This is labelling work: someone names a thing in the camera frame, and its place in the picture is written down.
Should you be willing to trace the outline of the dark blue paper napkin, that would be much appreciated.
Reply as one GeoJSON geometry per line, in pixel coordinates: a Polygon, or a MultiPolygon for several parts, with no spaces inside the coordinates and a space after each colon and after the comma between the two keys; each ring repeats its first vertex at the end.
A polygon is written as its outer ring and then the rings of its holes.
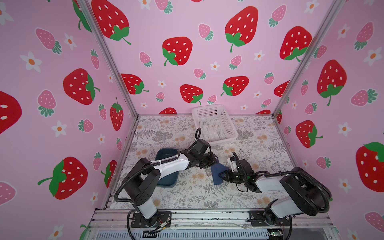
{"type": "Polygon", "coordinates": [[[229,168],[227,166],[224,166],[220,163],[211,166],[214,185],[221,185],[223,183],[223,179],[220,177],[220,173],[225,172],[228,169],[229,168]]]}

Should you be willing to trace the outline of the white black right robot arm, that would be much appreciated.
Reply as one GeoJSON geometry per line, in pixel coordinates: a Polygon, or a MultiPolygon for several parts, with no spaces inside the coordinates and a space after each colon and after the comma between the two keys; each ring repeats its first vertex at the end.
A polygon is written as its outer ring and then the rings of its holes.
{"type": "Polygon", "coordinates": [[[285,217],[301,214],[314,217],[330,210],[330,190],[300,167],[271,174],[268,171],[254,172],[246,160],[236,157],[229,158],[228,162],[231,168],[218,173],[223,181],[243,184],[248,192],[288,194],[284,199],[270,202],[262,213],[261,219],[270,226],[277,225],[285,217]]]}

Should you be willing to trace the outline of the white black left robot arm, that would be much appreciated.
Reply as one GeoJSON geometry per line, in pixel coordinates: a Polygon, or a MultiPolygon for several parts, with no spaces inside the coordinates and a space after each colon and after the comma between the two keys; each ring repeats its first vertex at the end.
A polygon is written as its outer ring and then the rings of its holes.
{"type": "Polygon", "coordinates": [[[159,211],[152,200],[159,180],[176,172],[198,167],[207,169],[219,162],[208,142],[199,139],[185,150],[174,150],[158,160],[141,158],[123,179],[114,194],[114,201],[130,203],[150,225],[158,218],[159,211]]]}

